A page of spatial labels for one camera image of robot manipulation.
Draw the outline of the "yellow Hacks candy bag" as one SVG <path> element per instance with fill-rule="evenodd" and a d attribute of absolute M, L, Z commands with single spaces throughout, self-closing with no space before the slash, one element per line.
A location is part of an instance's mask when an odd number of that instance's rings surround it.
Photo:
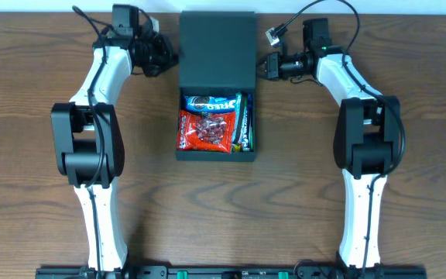
<path fill-rule="evenodd" d="M 233 153 L 239 153 L 242 151 L 242 145 L 240 143 L 233 143 L 232 144 L 232 152 Z"/>

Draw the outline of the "blue Oreo cookie pack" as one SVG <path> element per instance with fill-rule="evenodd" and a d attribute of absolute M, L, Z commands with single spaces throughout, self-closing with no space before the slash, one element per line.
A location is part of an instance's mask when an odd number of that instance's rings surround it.
<path fill-rule="evenodd" d="M 238 95 L 214 96 L 185 96 L 184 110 L 193 113 L 227 113 L 234 112 L 242 101 Z"/>

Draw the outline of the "black gift box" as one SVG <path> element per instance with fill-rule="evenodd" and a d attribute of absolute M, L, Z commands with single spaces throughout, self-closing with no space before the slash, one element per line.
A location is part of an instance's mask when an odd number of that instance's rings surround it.
<path fill-rule="evenodd" d="M 246 93 L 251 105 L 249 152 L 178 150 L 185 161 L 253 162 L 256 158 L 256 25 L 254 12 L 182 12 L 180 15 L 180 110 L 185 96 Z"/>

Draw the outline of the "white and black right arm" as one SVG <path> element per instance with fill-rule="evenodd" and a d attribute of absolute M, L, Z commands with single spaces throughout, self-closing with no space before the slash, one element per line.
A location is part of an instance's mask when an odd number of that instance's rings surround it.
<path fill-rule="evenodd" d="M 338 104 L 333 153 L 345 183 L 345 224 L 338 255 L 347 268 L 372 269 L 380 263 L 383 189 L 405 148 L 400 102 L 369 85 L 348 51 L 332 43 L 326 18 L 305 20 L 303 39 L 304 51 L 287 55 L 280 50 L 257 64 L 268 81 L 308 76 Z"/>

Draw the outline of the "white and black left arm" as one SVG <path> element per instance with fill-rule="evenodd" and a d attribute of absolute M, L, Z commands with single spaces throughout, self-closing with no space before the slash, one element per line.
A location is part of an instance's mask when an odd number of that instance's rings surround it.
<path fill-rule="evenodd" d="M 102 278 L 123 272 L 128 257 L 117 206 L 125 148 L 115 105 L 135 68 L 154 78 L 174 67 L 178 56 L 158 21 L 141 8 L 115 4 L 111 22 L 72 9 L 96 33 L 93 61 L 77 93 L 54 104 L 50 115 L 58 171 L 73 186 L 84 214 L 86 275 Z"/>

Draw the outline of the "purple Dairy Milk chocolate bar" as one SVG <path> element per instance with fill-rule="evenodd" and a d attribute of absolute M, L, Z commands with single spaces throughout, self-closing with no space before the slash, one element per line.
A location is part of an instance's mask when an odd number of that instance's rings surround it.
<path fill-rule="evenodd" d="M 245 100 L 245 112 L 244 119 L 242 120 L 242 151 L 249 152 L 252 149 L 252 140 L 251 140 L 251 105 L 250 105 L 250 97 L 246 95 Z"/>

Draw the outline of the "red candy bag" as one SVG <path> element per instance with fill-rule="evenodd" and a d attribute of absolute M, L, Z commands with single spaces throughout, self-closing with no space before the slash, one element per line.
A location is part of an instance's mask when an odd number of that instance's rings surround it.
<path fill-rule="evenodd" d="M 178 150 L 231 152 L 234 112 L 203 116 L 180 110 L 179 120 Z"/>

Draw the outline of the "green KitKat Chunky bar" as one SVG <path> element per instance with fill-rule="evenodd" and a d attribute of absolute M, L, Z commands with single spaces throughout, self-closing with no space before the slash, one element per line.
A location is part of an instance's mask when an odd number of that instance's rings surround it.
<path fill-rule="evenodd" d="M 240 143 L 242 141 L 242 120 L 244 119 L 244 112 L 245 112 L 245 100 L 246 100 L 246 93 L 238 92 L 236 94 L 236 100 L 238 102 L 238 106 L 235 107 L 235 128 L 234 132 L 232 134 L 232 144 L 233 143 Z"/>

